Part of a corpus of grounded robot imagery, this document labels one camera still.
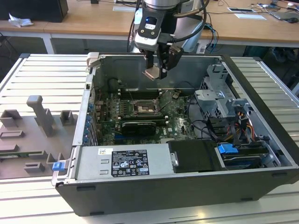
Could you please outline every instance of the black plastic cover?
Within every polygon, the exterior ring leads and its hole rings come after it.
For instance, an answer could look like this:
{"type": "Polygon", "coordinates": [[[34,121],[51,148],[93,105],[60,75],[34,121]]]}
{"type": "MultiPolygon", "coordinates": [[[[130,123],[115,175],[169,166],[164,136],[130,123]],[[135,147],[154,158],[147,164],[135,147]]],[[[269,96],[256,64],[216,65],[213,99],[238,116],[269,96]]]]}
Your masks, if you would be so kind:
{"type": "Polygon", "coordinates": [[[170,153],[175,153],[178,159],[178,166],[173,168],[175,173],[221,170],[212,140],[169,141],[168,145],[170,153]]]}

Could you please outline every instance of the blue latch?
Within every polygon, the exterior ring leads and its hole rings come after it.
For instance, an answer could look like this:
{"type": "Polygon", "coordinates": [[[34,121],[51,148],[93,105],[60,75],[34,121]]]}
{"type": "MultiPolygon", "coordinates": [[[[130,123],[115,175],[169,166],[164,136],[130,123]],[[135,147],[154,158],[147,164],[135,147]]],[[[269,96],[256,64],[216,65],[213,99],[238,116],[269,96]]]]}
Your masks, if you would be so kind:
{"type": "Polygon", "coordinates": [[[54,162],[52,170],[53,171],[65,171],[65,162],[54,162]]]}
{"type": "Polygon", "coordinates": [[[233,147],[233,144],[221,144],[218,146],[219,152],[222,153],[238,153],[238,149],[233,147]]]}

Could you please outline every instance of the aluminum rail table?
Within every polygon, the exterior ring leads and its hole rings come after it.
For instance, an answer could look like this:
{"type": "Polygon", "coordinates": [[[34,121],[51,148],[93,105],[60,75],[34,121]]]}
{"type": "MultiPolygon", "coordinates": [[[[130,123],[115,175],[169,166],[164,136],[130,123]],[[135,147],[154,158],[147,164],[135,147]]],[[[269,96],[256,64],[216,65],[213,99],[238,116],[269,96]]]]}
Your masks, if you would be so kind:
{"type": "MultiPolygon", "coordinates": [[[[298,99],[262,62],[232,57],[245,77],[272,110],[291,137],[299,143],[298,99]]],[[[27,96],[41,94],[52,114],[64,108],[78,113],[83,83],[88,74],[86,55],[34,55],[20,58],[0,84],[0,112],[15,108],[22,116],[27,96]]],[[[237,84],[233,84],[241,94],[237,84]]],[[[299,182],[283,185],[258,201],[190,208],[78,217],[50,183],[51,176],[0,180],[0,222],[5,224],[86,223],[162,224],[222,223],[264,224],[299,222],[299,182]]]]}

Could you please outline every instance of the gray floor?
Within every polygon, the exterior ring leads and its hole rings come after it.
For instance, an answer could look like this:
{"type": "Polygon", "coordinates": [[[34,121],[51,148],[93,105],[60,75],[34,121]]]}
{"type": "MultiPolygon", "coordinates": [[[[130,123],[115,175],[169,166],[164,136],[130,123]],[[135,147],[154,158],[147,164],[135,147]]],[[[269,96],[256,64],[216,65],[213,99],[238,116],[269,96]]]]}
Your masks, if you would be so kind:
{"type": "MultiPolygon", "coordinates": [[[[42,39],[32,37],[10,37],[9,41],[16,48],[18,53],[46,54],[46,48],[42,39]]],[[[99,51],[107,53],[126,52],[126,41],[110,40],[87,40],[88,50],[84,50],[81,39],[54,39],[54,45],[58,54],[87,54],[88,52],[99,51]]],[[[217,45],[213,54],[228,54],[230,56],[243,56],[245,46],[217,45]]],[[[3,42],[0,46],[0,80],[8,73],[18,58],[18,54],[3,42]]],[[[279,63],[269,51],[263,61],[274,71],[279,78],[287,83],[290,77],[299,70],[299,63],[279,63]]]]}

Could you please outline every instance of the paper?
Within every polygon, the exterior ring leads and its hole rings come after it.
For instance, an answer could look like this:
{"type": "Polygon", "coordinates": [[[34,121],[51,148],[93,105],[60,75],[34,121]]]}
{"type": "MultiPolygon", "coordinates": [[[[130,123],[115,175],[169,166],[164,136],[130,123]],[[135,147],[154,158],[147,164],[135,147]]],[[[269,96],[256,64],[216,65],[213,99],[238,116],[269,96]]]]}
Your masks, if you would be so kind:
{"type": "Polygon", "coordinates": [[[11,14],[9,14],[9,18],[10,19],[8,21],[18,28],[20,28],[21,26],[33,25],[33,23],[31,22],[30,19],[19,19],[19,18],[12,16],[11,14]]]}
{"type": "Polygon", "coordinates": [[[252,14],[238,14],[235,13],[236,17],[239,19],[251,19],[251,20],[267,20],[265,17],[261,15],[252,15],[252,14]]]}

